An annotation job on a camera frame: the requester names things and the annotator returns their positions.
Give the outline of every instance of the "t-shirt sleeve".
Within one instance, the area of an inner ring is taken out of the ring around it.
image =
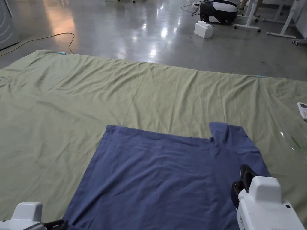
[[[212,122],[209,124],[215,145],[228,152],[228,157],[233,156],[240,164],[247,164],[259,176],[270,176],[259,149],[247,136],[240,126],[226,123]]]

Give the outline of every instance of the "white remote control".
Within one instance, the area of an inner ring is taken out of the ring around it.
[[[307,121],[307,104],[298,102],[298,109],[300,110],[300,114],[304,121]]]

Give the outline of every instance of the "polished gray floor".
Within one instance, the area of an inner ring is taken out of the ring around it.
[[[279,32],[282,25],[259,22],[261,33],[213,25],[213,37],[203,39],[194,34],[199,16],[192,18],[189,12],[180,9],[189,3],[187,0],[137,0],[135,4],[126,0],[9,3],[22,40],[73,32],[76,37],[71,49],[77,54],[307,81],[307,46],[295,46],[291,39],[266,35],[267,31]],[[273,18],[275,12],[264,8],[259,11],[262,18]],[[287,33],[297,35],[293,28]],[[71,38],[60,35],[25,44],[0,57],[0,68],[35,50],[69,52]]]

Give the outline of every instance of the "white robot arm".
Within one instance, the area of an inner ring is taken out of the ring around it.
[[[231,191],[240,230],[305,229],[290,203],[282,200],[276,178],[257,176],[247,165],[240,174]]]
[[[23,202],[16,206],[10,220],[0,221],[0,230],[50,230],[67,229],[68,223],[64,220],[43,223],[41,214],[43,204],[40,202]]]

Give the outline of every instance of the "green sheet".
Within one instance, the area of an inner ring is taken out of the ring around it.
[[[307,82],[36,51],[0,70],[0,217],[63,216],[106,125],[211,137],[242,126],[307,226]]]

